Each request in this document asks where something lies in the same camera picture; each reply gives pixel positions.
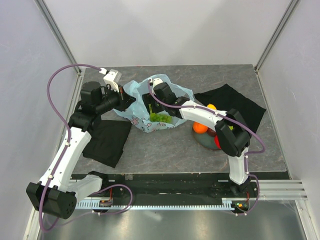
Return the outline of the green grape bunch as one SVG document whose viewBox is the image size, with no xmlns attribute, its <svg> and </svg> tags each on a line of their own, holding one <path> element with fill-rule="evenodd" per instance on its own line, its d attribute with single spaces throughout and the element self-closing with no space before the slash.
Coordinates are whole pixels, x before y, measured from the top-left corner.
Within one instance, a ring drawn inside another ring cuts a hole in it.
<svg viewBox="0 0 320 240">
<path fill-rule="evenodd" d="M 149 115 L 149 119 L 151 122 L 161 122 L 161 123 L 171 123 L 172 117 L 170 115 L 166 115 L 164 113 L 154 113 L 152 112 Z"/>
</svg>

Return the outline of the light blue plastic bag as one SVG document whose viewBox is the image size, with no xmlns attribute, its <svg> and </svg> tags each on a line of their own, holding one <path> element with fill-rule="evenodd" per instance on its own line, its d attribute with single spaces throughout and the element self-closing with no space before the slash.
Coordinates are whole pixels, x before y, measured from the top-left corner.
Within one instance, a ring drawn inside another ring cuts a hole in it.
<svg viewBox="0 0 320 240">
<path fill-rule="evenodd" d="M 148 113 L 142 99 L 142 95 L 149 93 L 148 83 L 150 78 L 160 78 L 164 82 L 168 83 L 171 90 L 177 97 L 187 97 L 190 100 L 195 99 L 193 91 L 191 89 L 172 83 L 170 78 L 166 74 L 156 74 L 146 78 L 141 82 L 132 80 L 126 83 L 124 85 L 124 91 L 132 97 L 135 97 L 136 101 L 132 103 L 126 111 L 115 110 L 114 112 L 118 116 L 128 119 L 134 127 L 140 129 L 145 133 L 171 129 L 183 124 L 185 121 L 175 116 L 172 116 L 171 123 L 150 121 L 150 114 Z"/>
</svg>

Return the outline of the yellow mango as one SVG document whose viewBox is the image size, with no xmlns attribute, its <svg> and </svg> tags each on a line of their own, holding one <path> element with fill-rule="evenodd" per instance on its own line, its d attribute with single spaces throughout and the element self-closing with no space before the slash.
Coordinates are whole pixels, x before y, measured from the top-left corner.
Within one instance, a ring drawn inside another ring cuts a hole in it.
<svg viewBox="0 0 320 240">
<path fill-rule="evenodd" d="M 208 104 L 206 107 L 209 108 L 209 109 L 212 109 L 212 110 L 216 110 L 217 109 L 213 104 Z"/>
</svg>

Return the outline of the green apple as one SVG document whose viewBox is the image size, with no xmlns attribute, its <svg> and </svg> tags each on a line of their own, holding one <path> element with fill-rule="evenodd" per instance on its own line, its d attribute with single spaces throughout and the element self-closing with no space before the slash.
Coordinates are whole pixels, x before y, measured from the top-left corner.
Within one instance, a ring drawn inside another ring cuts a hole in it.
<svg viewBox="0 0 320 240">
<path fill-rule="evenodd" d="M 151 113 L 153 113 L 152 105 L 151 105 L 151 104 L 149 104 L 149 105 L 148 105 L 148 107 L 149 107 L 149 113 L 150 113 L 150 114 L 151 114 Z"/>
</svg>

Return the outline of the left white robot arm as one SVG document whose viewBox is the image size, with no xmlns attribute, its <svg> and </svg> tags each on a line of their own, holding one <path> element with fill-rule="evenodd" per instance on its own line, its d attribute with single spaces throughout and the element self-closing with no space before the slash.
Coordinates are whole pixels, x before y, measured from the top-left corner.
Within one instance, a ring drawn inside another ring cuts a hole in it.
<svg viewBox="0 0 320 240">
<path fill-rule="evenodd" d="M 125 111 L 136 99 L 125 93 L 120 84 L 106 82 L 102 86 L 90 81 L 82 86 L 80 100 L 70 116 L 64 140 L 51 165 L 37 183 L 26 188 L 35 210 L 68 219 L 78 202 L 90 195 L 106 196 L 110 185 L 103 173 L 94 172 L 76 183 L 71 183 L 72 172 L 90 142 L 93 131 L 102 121 L 101 116 L 113 109 Z"/>
</svg>

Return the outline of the black cloth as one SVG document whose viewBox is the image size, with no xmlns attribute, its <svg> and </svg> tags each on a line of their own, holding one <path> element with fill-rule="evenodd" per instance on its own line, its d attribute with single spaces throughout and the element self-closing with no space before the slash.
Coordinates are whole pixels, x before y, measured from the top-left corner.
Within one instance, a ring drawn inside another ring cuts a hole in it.
<svg viewBox="0 0 320 240">
<path fill-rule="evenodd" d="M 115 168 L 128 139 L 132 124 L 123 120 L 102 120 L 90 135 L 91 140 L 82 151 L 85 158 Z"/>
<path fill-rule="evenodd" d="M 240 112 L 247 126 L 256 133 L 266 109 L 245 97 L 228 84 L 202 93 L 196 93 L 195 99 L 204 106 L 214 105 L 218 110 Z"/>
</svg>

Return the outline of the orange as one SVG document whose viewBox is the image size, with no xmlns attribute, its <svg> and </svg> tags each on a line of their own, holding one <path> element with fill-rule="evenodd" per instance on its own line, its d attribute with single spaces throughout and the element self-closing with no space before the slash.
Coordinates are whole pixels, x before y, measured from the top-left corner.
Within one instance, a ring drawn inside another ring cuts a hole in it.
<svg viewBox="0 0 320 240">
<path fill-rule="evenodd" d="M 208 130 L 207 126 L 205 126 L 201 123 L 198 123 L 198 122 L 194 122 L 192 128 L 193 128 L 194 132 L 197 134 L 204 134 Z"/>
</svg>

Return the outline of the dark purple plum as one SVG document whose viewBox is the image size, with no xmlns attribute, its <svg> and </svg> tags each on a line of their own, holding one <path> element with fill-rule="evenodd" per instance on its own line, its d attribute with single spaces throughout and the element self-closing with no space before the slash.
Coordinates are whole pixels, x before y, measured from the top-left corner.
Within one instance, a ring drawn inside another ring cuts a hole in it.
<svg viewBox="0 0 320 240">
<path fill-rule="evenodd" d="M 211 128 L 208 128 L 206 133 L 211 137 L 215 137 L 217 135 L 217 133 Z"/>
</svg>

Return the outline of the right black cloth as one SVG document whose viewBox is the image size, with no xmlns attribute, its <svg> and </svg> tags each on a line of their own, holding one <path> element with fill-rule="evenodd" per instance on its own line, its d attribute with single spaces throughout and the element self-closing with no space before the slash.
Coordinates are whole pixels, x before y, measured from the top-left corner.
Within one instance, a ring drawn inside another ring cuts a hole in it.
<svg viewBox="0 0 320 240">
<path fill-rule="evenodd" d="M 247 126 L 256 133 L 266 109 L 245 97 L 228 84 L 202 93 L 196 93 L 195 99 L 204 106 L 214 105 L 218 110 L 240 112 Z"/>
</svg>

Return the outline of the dark fruit plate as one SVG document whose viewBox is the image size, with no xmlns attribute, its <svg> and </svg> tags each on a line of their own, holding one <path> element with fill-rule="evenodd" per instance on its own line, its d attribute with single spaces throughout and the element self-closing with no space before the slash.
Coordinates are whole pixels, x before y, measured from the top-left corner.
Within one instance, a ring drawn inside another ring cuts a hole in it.
<svg viewBox="0 0 320 240">
<path fill-rule="evenodd" d="M 192 135 L 194 139 L 204 148 L 214 150 L 214 151 L 220 150 L 217 148 L 215 144 L 215 141 L 214 141 L 215 137 L 209 136 L 207 132 L 203 134 L 198 134 L 192 128 Z"/>
</svg>

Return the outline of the red apple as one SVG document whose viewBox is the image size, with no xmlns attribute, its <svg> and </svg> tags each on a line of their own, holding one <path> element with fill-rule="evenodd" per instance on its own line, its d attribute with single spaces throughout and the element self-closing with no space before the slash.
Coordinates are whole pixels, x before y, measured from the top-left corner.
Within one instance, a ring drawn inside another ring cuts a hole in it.
<svg viewBox="0 0 320 240">
<path fill-rule="evenodd" d="M 218 149 L 221 149 L 220 142 L 219 142 L 219 139 L 218 139 L 217 135 L 214 137 L 214 142 L 215 142 L 216 147 Z"/>
</svg>

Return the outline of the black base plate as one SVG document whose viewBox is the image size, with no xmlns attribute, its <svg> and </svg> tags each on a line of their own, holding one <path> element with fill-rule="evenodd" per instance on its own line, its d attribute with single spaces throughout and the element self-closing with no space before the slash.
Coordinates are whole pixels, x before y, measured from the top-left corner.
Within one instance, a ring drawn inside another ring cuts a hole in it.
<svg viewBox="0 0 320 240">
<path fill-rule="evenodd" d="M 187 201 L 214 202 L 223 198 L 253 199 L 258 195 L 256 182 L 249 178 L 237 185 L 228 173 L 128 173 L 111 174 L 91 171 L 102 178 L 102 186 L 112 188 L 112 198 L 125 202 L 132 198 L 136 205 Z"/>
</svg>

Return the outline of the left aluminium corner post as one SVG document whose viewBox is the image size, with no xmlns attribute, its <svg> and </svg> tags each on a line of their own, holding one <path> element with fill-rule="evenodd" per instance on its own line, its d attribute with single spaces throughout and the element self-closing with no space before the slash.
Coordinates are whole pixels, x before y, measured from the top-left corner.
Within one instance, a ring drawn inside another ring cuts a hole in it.
<svg viewBox="0 0 320 240">
<path fill-rule="evenodd" d="M 34 1 L 37 7 L 39 8 L 42 16 L 46 20 L 49 28 L 51 29 L 54 37 L 56 38 L 58 44 L 60 45 L 62 51 L 64 52 L 65 56 L 67 57 L 70 64 L 76 64 L 77 61 L 70 49 L 70 47 L 67 44 L 67 41 L 65 40 L 58 24 L 56 23 L 49 7 L 46 4 L 45 0 L 35 0 Z"/>
</svg>

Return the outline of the aluminium corner post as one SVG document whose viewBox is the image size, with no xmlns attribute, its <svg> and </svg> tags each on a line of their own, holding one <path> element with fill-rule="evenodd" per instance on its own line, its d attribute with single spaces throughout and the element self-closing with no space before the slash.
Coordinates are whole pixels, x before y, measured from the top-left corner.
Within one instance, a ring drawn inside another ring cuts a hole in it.
<svg viewBox="0 0 320 240">
<path fill-rule="evenodd" d="M 259 57 L 256 65 L 254 66 L 254 71 L 258 74 L 259 70 L 265 63 L 267 57 L 272 51 L 273 47 L 277 43 L 279 37 L 281 36 L 283 30 L 285 29 L 287 23 L 289 22 L 291 16 L 293 15 L 296 7 L 300 3 L 300 0 L 290 0 L 288 6 L 286 7 L 282 17 L 280 18 L 275 30 L 273 31 L 269 41 L 267 42 L 261 56 Z"/>
<path fill-rule="evenodd" d="M 49 7 L 46 4 L 45 0 L 35 0 L 34 1 L 37 7 L 39 8 L 42 16 L 46 20 L 49 28 L 51 29 L 54 37 L 56 38 L 58 44 L 60 45 L 62 51 L 64 52 L 65 56 L 67 57 L 70 64 L 76 64 L 77 61 L 70 49 L 70 47 L 67 44 L 67 41 L 65 40 L 58 24 L 56 23 Z"/>
</svg>

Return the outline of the right aluminium corner post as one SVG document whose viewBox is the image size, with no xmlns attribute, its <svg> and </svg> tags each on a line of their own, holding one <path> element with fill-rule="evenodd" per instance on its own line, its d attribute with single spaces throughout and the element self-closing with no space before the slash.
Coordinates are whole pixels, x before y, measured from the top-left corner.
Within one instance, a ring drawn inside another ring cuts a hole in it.
<svg viewBox="0 0 320 240">
<path fill-rule="evenodd" d="M 287 23 L 289 22 L 291 16 L 293 15 L 296 7 L 300 3 L 300 0 L 290 0 L 288 6 L 286 7 L 282 17 L 280 18 L 275 30 L 273 31 L 269 41 L 267 42 L 261 56 L 259 57 L 256 65 L 254 66 L 254 71 L 258 74 L 259 70 L 265 63 L 267 57 L 272 51 L 273 47 L 277 43 L 279 37 L 281 36 L 283 30 L 285 29 Z"/>
</svg>

